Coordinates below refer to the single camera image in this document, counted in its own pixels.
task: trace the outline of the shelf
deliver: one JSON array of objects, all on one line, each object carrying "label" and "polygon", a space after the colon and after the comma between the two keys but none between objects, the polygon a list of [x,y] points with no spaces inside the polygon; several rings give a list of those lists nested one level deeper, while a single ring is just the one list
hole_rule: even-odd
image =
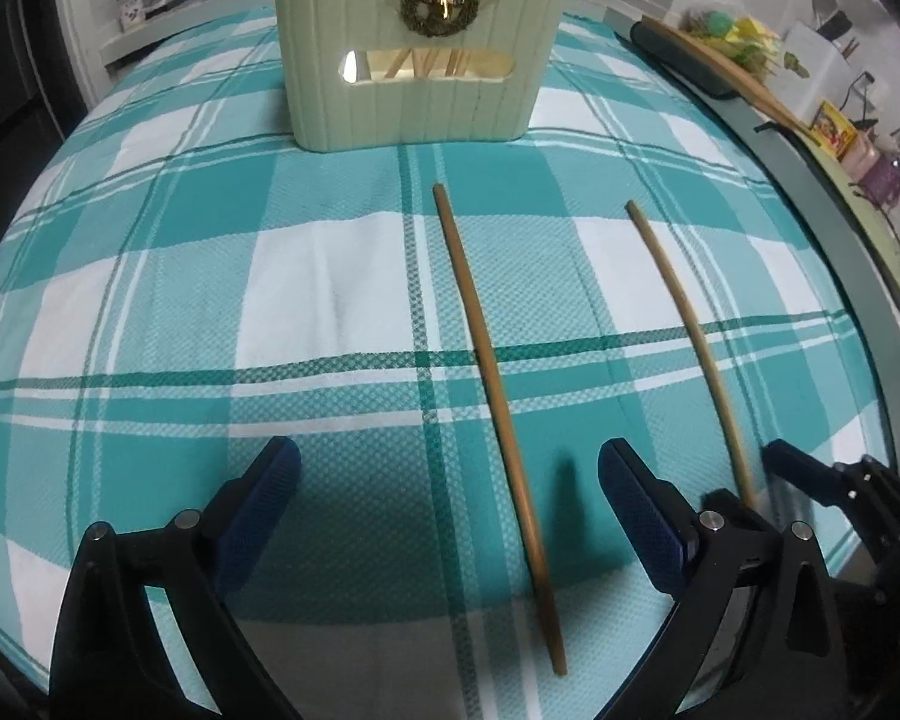
[{"label": "shelf", "polygon": [[130,32],[123,32],[110,38],[100,48],[101,62],[104,66],[112,65],[144,46],[166,40],[185,29],[266,5],[274,7],[274,0],[190,0],[178,8],[147,20]]}]

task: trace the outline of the pink container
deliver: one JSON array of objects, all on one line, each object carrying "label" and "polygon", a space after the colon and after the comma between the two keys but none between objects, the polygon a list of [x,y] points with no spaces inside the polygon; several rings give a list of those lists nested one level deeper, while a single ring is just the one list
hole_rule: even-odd
[{"label": "pink container", "polygon": [[900,169],[898,157],[881,154],[874,166],[858,182],[866,199],[876,206],[893,208],[900,201]]},{"label": "pink container", "polygon": [[847,153],[840,160],[840,164],[847,171],[850,180],[859,183],[878,159],[880,159],[880,152],[876,151],[876,146],[871,143],[871,139],[866,136],[866,133],[858,130],[857,137],[853,139],[850,148],[847,148]]}]

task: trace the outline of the green ball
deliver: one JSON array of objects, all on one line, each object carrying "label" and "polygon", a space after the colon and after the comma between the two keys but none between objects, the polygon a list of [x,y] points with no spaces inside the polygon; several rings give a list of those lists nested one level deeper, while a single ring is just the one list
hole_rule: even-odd
[{"label": "green ball", "polygon": [[733,17],[730,13],[715,10],[706,17],[706,31],[713,37],[725,37],[733,28]]}]

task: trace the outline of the teal and white tablecloth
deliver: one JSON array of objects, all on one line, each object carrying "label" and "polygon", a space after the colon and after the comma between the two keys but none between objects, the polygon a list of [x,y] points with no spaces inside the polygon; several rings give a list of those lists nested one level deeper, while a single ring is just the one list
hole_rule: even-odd
[{"label": "teal and white tablecloth", "polygon": [[[559,588],[562,680],[528,600],[437,181]],[[333,155],[293,144],[272,11],[159,47],[60,149],[0,247],[2,650],[46,686],[84,529],[162,526],[286,434],[301,487],[230,605],[308,720],[590,720],[670,603],[600,492],[601,444],[626,437],[694,504],[733,484],[629,199],[706,324],[765,503],[758,450],[776,437],[885,459],[863,343],[788,203],[604,26],[564,20],[518,142]],[[838,565],[847,522],[806,516]]]}]

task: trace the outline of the wooden stick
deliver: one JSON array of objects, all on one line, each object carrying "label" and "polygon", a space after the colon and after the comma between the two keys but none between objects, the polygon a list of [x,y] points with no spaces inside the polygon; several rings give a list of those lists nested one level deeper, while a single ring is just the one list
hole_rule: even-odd
[{"label": "wooden stick", "polygon": [[392,79],[396,76],[400,68],[403,67],[403,63],[407,61],[408,56],[410,56],[410,49],[399,50],[399,52],[396,53],[396,57],[394,57],[394,64],[389,66],[389,70],[386,71],[384,78]]},{"label": "wooden stick", "polygon": [[458,60],[457,66],[453,69],[453,75],[458,79],[466,75],[466,68],[470,64],[471,53],[469,49],[461,51],[460,60]]},{"label": "wooden stick", "polygon": [[460,240],[457,223],[453,218],[450,200],[447,199],[446,189],[442,184],[434,184],[434,200],[437,201],[437,213],[447,243],[447,251],[450,253],[450,264],[453,266],[453,273],[463,299],[463,311],[466,313],[466,323],[473,338],[477,366],[484,380],[487,404],[490,405],[490,418],[493,420],[493,427],[500,443],[506,480],[509,482],[511,497],[514,500],[520,536],[523,538],[523,548],[530,567],[530,579],[533,580],[533,595],[536,599],[540,629],[543,630],[543,637],[547,642],[547,651],[550,653],[550,663],[554,667],[554,672],[564,676],[567,673],[567,658],[563,649],[563,635],[560,632],[560,618],[557,615],[557,601],[550,585],[550,570],[547,568],[547,556],[543,550],[543,538],[540,536],[540,525],[533,511],[530,486],[527,484],[527,474],[520,459],[520,447],[516,442],[514,420],[506,403],[504,383],[500,378],[490,333],[487,332],[477,287],[473,283],[470,266],[466,261],[466,252],[463,250],[463,242]]},{"label": "wooden stick", "polygon": [[434,65],[437,64],[437,60],[440,57],[441,49],[427,49],[427,55],[423,60],[423,77],[425,79],[429,79],[430,74],[433,72]]},{"label": "wooden stick", "polygon": [[724,387],[724,380],[720,377],[720,370],[717,369],[717,362],[713,358],[713,352],[706,342],[706,336],[703,335],[703,329],[697,319],[697,312],[694,311],[693,305],[687,298],[686,293],[680,285],[677,273],[674,271],[670,258],[660,245],[660,241],[656,237],[653,228],[650,227],[640,206],[633,200],[626,204],[626,213],[636,225],[643,239],[644,244],[650,250],[650,256],[656,263],[656,267],[663,276],[663,281],[670,290],[670,295],[677,304],[680,318],[683,319],[683,325],[687,328],[687,335],[690,336],[690,343],[693,344],[694,351],[697,353],[697,359],[700,361],[700,367],[703,369],[703,378],[710,389],[710,397],[713,398],[713,405],[717,409],[717,417],[720,419],[720,426],[724,430],[724,441],[727,443],[727,452],[730,453],[730,464],[733,466],[733,476],[736,479],[737,488],[740,490],[740,498],[746,507],[756,511],[756,489],[754,488],[754,479],[751,478],[749,466],[746,465],[744,458],[744,445],[740,437],[740,428],[737,426],[736,420],[733,418],[733,410],[730,407],[730,396]]},{"label": "wooden stick", "polygon": [[460,61],[460,49],[451,49],[450,56],[447,57],[446,70],[443,71],[444,77],[453,76],[453,71],[456,69],[458,61]]}]

